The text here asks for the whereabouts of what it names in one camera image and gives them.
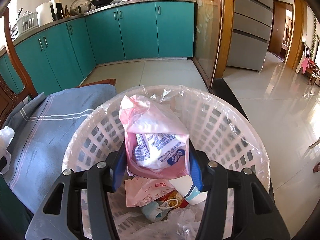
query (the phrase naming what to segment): pink plastic bag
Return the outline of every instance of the pink plastic bag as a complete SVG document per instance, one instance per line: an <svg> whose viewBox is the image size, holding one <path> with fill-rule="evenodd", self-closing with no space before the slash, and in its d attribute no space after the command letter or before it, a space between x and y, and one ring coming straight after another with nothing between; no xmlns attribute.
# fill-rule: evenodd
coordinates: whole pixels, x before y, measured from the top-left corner
<svg viewBox="0 0 320 240"><path fill-rule="evenodd" d="M130 98L124 96L119 118L125 131L127 162L131 174L150 179L176 179L189 174L189 132L172 110L142 95ZM138 146L137 137L139 140L147 137L149 143L150 138L158 140L157 136L164 137L169 143L178 141L185 150L176 150L178 144L171 148L172 145L166 144L166 141L158 148L159 145L150 148L147 158L153 163L142 165L141 160L137 161L134 155ZM153 156L154 151L159 152L159 149L163 150L167 146L169 151L165 156Z"/></svg>
<svg viewBox="0 0 320 240"><path fill-rule="evenodd" d="M127 207L143 207L175 190L167 179L135 177L125 180L124 186Z"/></svg>

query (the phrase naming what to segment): chair backrest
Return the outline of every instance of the chair backrest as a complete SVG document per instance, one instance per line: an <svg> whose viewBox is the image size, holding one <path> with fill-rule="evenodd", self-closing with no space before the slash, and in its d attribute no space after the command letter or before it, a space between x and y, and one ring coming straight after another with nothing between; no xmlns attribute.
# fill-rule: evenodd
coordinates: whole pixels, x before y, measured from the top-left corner
<svg viewBox="0 0 320 240"><path fill-rule="evenodd" d="M15 94L8 85L4 82L0 76L0 129L2 128L5 120L11 111L27 96L31 99L35 98L38 93L33 86L32 80L21 63L17 52L14 48L13 41L11 39L10 27L9 27L9 8L4 11L4 35L5 35L5 47L12 66L16 70L17 74L21 78L24 85L23 90L17 95Z"/></svg>

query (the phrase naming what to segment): wooden door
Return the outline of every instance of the wooden door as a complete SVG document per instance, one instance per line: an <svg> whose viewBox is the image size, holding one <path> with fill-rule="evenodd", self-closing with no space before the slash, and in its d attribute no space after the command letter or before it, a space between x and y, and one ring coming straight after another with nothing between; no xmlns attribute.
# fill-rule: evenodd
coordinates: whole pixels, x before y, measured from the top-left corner
<svg viewBox="0 0 320 240"><path fill-rule="evenodd" d="M34 35L16 46L17 54L29 73L32 83L38 94L44 92L45 95L61 91L61 87L51 69L46 53L44 52L44 43L39 43L40 35ZM22 82L13 69L9 68L12 77L20 90Z"/></svg>
<svg viewBox="0 0 320 240"><path fill-rule="evenodd" d="M67 26L80 70L83 77L86 78L97 63L93 55L85 19L80 18L67 22Z"/></svg>
<svg viewBox="0 0 320 240"><path fill-rule="evenodd" d="M272 31L268 51L277 55L280 55L281 53L285 29L286 7L286 4L276 0L274 1Z"/></svg>
<svg viewBox="0 0 320 240"><path fill-rule="evenodd" d="M62 90L78 86L84 79L73 51L67 25L60 24L40 33L51 68Z"/></svg>
<svg viewBox="0 0 320 240"><path fill-rule="evenodd" d="M19 93L19 90L10 74L5 58L0 58L0 75L2 76L4 82L7 86L16 94Z"/></svg>
<svg viewBox="0 0 320 240"><path fill-rule="evenodd" d="M125 59L159 57L155 3L126 5L117 10Z"/></svg>
<svg viewBox="0 0 320 240"><path fill-rule="evenodd" d="M125 60L116 8L85 17L97 64Z"/></svg>
<svg viewBox="0 0 320 240"><path fill-rule="evenodd" d="M159 57L192 57L194 3L156 2Z"/></svg>

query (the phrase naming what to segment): frying pan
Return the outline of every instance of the frying pan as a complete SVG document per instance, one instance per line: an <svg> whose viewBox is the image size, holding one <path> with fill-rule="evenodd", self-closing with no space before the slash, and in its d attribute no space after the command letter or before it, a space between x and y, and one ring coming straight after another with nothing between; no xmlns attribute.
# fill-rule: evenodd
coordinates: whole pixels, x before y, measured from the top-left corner
<svg viewBox="0 0 320 240"><path fill-rule="evenodd" d="M92 3L95 7L101 7L101 6L110 4L112 1L113 1L113 0L92 0L91 3Z"/></svg>

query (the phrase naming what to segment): glossy tile floor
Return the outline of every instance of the glossy tile floor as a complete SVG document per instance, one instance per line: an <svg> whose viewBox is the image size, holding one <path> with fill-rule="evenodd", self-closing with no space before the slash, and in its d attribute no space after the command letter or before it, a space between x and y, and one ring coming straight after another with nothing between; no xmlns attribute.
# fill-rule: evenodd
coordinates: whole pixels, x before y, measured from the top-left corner
<svg viewBox="0 0 320 240"><path fill-rule="evenodd" d="M131 87L144 85L184 85L207 91L207 88L191 60L148 60L95 68L84 84L115 78L116 90L121 93Z"/></svg>
<svg viewBox="0 0 320 240"><path fill-rule="evenodd" d="M275 202L294 236L320 197L320 149L308 150L320 137L320 88L269 52L260 73L228 67L224 80L264 143Z"/></svg>

